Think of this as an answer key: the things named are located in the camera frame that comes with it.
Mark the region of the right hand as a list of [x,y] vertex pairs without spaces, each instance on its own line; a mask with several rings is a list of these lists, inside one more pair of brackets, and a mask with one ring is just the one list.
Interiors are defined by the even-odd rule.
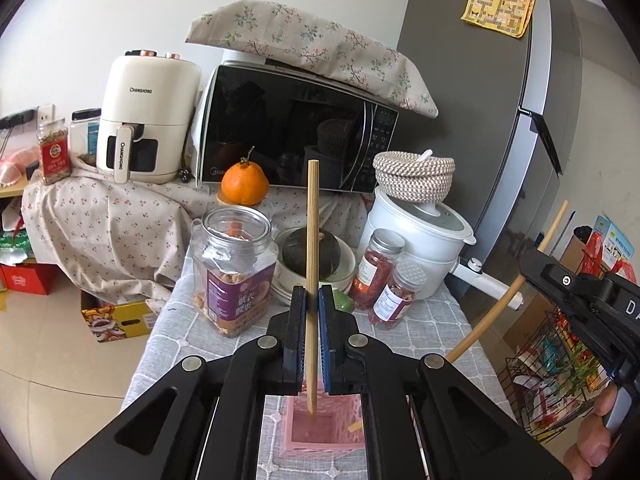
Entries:
[[590,479],[593,471],[608,457],[612,436],[603,419],[612,411],[616,396],[616,385],[611,382],[598,396],[593,411],[580,424],[577,442],[564,454],[563,465],[574,480]]

